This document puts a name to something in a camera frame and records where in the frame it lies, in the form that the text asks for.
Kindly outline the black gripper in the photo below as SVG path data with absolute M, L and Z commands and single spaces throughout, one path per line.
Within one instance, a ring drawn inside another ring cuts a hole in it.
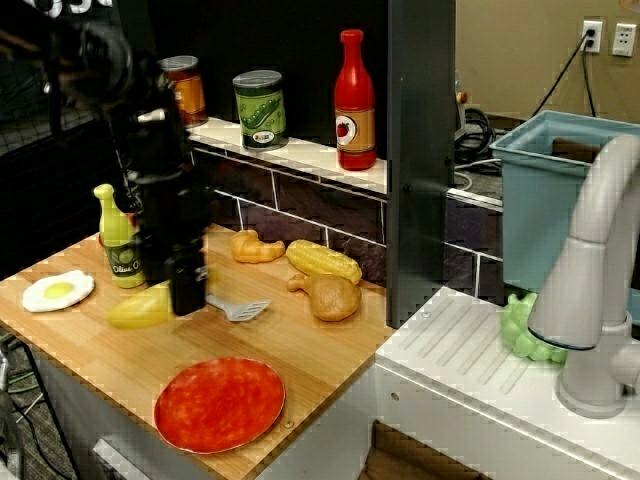
M 137 241 L 147 284 L 169 281 L 178 316 L 202 309 L 208 271 L 200 251 L 207 224 L 200 169 L 193 163 L 154 169 L 131 165 L 129 179 L 141 200 Z

